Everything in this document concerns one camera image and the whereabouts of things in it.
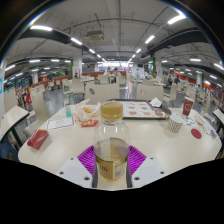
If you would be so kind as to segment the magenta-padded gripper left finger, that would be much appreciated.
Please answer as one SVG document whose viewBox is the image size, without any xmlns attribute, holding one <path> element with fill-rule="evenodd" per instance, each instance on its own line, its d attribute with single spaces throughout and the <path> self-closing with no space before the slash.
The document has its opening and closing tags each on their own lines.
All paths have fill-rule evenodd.
<svg viewBox="0 0 224 224">
<path fill-rule="evenodd" d="M 84 188 L 96 188 L 98 171 L 94 147 L 88 147 L 77 157 L 70 157 L 56 175 Z"/>
</svg>

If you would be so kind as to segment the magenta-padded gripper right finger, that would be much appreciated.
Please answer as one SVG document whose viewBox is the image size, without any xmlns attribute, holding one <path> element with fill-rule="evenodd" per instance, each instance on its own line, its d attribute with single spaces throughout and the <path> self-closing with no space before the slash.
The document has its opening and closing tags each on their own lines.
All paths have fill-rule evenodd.
<svg viewBox="0 0 224 224">
<path fill-rule="evenodd" d="M 134 146 L 129 147 L 126 183 L 128 188 L 140 188 L 166 175 L 165 170 L 154 157 L 147 157 Z"/>
</svg>

